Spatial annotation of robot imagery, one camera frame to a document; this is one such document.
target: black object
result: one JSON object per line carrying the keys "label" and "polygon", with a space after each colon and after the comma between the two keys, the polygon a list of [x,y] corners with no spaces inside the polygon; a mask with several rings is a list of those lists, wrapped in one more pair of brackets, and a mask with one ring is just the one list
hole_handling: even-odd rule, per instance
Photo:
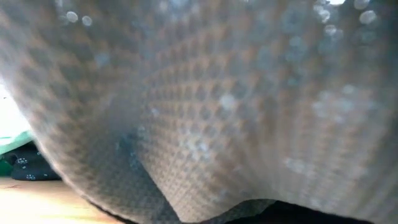
{"label": "black object", "polygon": [[16,180],[60,180],[33,142],[3,155],[12,165],[11,178]]}

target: wooden floor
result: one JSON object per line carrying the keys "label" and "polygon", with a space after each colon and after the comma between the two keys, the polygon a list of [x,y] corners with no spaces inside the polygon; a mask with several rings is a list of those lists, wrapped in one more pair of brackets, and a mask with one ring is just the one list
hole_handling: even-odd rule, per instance
{"label": "wooden floor", "polygon": [[0,223],[118,223],[81,199],[62,181],[0,177]]}

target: gray textured fabric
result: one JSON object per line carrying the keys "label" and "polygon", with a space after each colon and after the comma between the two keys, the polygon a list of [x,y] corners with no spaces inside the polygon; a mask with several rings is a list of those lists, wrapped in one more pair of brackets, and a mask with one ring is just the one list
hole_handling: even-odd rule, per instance
{"label": "gray textured fabric", "polygon": [[276,199],[397,223],[397,13],[0,0],[0,71],[55,170],[113,214],[223,223]]}

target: floor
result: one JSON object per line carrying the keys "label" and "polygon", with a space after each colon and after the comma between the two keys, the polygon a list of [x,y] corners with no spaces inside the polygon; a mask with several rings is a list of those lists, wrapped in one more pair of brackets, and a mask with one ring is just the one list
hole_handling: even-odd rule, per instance
{"label": "floor", "polygon": [[118,223],[81,199],[62,181],[0,177],[0,223]]}

